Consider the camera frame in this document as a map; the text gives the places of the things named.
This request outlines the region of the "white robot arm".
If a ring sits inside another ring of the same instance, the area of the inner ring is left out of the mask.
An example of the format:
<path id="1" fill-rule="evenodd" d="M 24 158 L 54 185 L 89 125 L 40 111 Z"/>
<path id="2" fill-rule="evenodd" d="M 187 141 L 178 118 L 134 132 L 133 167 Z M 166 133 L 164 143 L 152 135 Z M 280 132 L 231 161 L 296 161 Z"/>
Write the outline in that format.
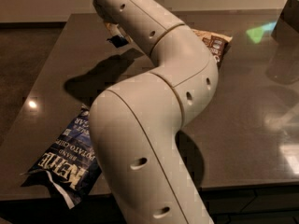
<path id="1" fill-rule="evenodd" d="M 153 69 L 104 90 L 90 134 L 127 224 L 214 224 L 176 146 L 211 101 L 218 67 L 206 45 L 154 0 L 93 0 L 152 60 Z"/>

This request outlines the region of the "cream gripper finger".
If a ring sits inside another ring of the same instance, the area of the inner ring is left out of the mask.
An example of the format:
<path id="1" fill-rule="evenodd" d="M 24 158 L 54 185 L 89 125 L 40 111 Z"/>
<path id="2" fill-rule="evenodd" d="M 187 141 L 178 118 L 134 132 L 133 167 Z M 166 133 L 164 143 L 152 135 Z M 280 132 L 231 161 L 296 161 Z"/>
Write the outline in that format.
<path id="1" fill-rule="evenodd" d="M 105 26 L 108 29 L 108 31 L 110 32 L 111 37 L 114 36 L 114 35 L 123 35 L 128 40 L 128 44 L 130 44 L 132 42 L 132 38 L 128 34 L 123 34 L 121 32 L 121 30 L 119 29 L 118 24 L 113 24 L 113 23 L 106 22 Z"/>

